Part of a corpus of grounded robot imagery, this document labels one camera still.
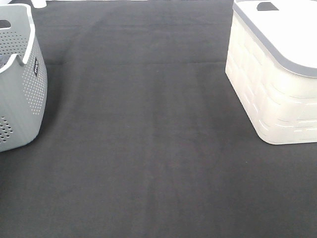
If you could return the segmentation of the cream woven-pattern storage box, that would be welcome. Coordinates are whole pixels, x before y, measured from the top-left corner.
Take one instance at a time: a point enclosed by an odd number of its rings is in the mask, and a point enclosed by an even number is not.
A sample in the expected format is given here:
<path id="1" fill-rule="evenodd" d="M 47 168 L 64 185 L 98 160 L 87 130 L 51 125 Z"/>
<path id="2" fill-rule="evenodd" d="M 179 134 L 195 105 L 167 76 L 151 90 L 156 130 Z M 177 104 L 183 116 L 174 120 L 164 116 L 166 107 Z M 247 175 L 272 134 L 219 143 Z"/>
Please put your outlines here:
<path id="1" fill-rule="evenodd" d="M 225 73 L 260 139 L 276 145 L 316 142 L 316 78 L 280 66 L 237 14 Z"/>

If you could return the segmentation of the grey perforated laundry basket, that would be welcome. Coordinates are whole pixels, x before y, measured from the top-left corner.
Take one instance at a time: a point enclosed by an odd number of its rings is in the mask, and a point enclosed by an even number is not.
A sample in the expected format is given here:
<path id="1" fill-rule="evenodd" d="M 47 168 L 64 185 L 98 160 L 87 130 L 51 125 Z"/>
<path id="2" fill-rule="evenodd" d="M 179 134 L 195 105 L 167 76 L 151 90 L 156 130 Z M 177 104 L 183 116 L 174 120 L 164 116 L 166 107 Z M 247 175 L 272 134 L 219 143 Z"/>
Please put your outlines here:
<path id="1" fill-rule="evenodd" d="M 48 89 L 47 69 L 37 40 L 31 7 L 0 7 L 0 150 L 33 141 L 39 133 Z"/>

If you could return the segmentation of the grey towels inside basket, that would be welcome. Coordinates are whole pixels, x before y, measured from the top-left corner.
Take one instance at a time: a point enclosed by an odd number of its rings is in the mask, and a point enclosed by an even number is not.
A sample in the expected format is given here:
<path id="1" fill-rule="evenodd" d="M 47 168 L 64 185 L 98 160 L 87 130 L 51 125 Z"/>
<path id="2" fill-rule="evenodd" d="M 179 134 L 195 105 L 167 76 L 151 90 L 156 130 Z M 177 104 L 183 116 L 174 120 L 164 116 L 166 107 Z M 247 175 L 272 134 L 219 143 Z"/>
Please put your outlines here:
<path id="1" fill-rule="evenodd" d="M 0 55 L 0 68 L 4 67 L 9 61 L 10 55 Z"/>

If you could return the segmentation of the white grey-rimmed box lid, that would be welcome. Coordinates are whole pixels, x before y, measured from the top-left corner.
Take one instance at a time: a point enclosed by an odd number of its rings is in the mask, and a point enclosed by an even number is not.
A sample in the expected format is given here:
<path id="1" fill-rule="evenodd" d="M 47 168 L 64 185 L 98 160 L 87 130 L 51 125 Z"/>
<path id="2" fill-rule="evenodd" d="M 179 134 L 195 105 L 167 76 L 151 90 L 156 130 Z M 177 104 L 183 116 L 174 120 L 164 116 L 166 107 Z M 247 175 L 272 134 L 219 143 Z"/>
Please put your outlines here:
<path id="1" fill-rule="evenodd" d="M 317 76 L 315 0 L 235 0 L 232 8 L 283 68 Z"/>

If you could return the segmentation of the white object at top edge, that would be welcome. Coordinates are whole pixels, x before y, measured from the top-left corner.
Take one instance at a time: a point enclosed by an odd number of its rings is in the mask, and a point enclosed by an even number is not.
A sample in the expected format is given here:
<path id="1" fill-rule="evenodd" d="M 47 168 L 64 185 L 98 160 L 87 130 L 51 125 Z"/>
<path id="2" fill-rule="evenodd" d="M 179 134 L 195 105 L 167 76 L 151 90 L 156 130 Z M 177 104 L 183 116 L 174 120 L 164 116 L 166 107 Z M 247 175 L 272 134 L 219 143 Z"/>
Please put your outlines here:
<path id="1" fill-rule="evenodd" d="M 34 8 L 44 8 L 47 6 L 46 0 L 31 0 Z"/>

